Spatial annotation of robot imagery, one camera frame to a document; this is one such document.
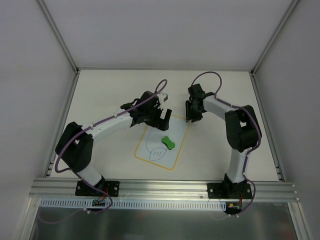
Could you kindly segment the green whiteboard eraser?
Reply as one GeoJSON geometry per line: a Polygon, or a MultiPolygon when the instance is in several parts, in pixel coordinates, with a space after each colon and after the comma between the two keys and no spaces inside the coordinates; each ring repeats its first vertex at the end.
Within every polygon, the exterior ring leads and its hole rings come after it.
{"type": "Polygon", "coordinates": [[[176,147],[176,144],[168,137],[164,136],[161,139],[161,142],[167,147],[168,150],[173,150],[176,147]]]}

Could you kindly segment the yellow-framed small whiteboard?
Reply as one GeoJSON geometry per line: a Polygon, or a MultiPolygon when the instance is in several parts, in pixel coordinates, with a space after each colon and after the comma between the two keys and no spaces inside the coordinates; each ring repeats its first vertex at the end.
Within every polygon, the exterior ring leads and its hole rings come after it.
{"type": "Polygon", "coordinates": [[[157,167],[173,170],[179,158],[184,144],[189,124],[183,117],[172,115],[169,120],[169,129],[161,131],[153,127],[147,127],[134,152],[134,157],[155,165],[157,167]],[[168,150],[161,139],[168,136],[175,148],[168,150]]]}

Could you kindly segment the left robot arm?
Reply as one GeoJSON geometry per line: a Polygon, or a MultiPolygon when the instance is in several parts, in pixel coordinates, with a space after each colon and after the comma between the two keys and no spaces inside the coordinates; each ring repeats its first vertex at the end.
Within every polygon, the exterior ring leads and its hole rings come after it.
{"type": "Polygon", "coordinates": [[[91,163],[94,144],[123,129],[144,123],[152,128],[166,131],[172,110],[164,110],[162,104],[168,100],[166,93],[154,94],[145,91],[140,98],[125,103],[106,120],[97,123],[69,123],[60,137],[55,153],[63,160],[67,169],[80,177],[75,195],[86,197],[114,196],[111,184],[91,163]]]}

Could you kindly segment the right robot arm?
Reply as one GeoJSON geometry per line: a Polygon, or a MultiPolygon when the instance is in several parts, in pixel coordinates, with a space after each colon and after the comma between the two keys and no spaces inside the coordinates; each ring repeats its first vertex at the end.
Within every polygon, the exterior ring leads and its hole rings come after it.
{"type": "Polygon", "coordinates": [[[246,168],[251,152],[262,140],[262,132],[251,105],[236,106],[204,92],[199,83],[188,88],[189,99],[185,101],[186,121],[198,122],[204,113],[212,113],[225,122],[226,138],[231,147],[227,172],[220,183],[207,184],[210,199],[251,199],[251,186],[246,178],[246,168]]]}

